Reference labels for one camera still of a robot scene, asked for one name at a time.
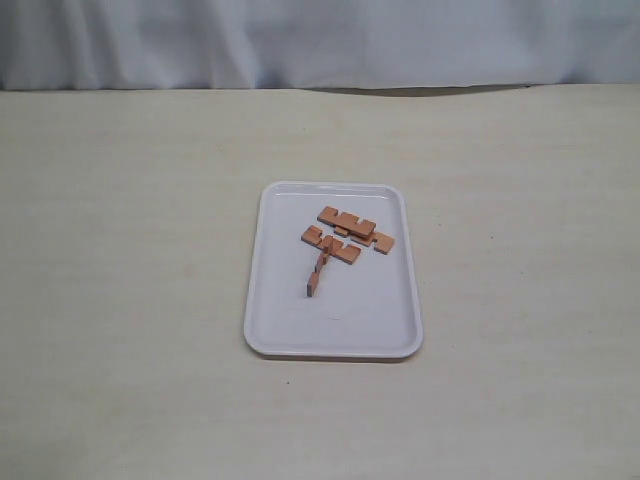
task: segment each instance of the beige table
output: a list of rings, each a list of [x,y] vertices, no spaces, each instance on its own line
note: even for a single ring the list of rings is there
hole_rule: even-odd
[[[640,87],[0,94],[0,478],[640,478]],[[265,361],[274,180],[408,203],[426,342]]]

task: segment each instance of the plastic tray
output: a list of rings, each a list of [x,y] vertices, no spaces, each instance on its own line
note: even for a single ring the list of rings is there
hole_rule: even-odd
[[[353,265],[331,258],[308,298],[320,250],[300,237],[310,225],[333,234],[316,220],[327,205],[376,222],[376,230],[396,243],[388,255],[361,247]],[[402,194],[386,185],[268,186],[260,201],[244,335],[267,356],[402,359],[416,352],[423,331]]]

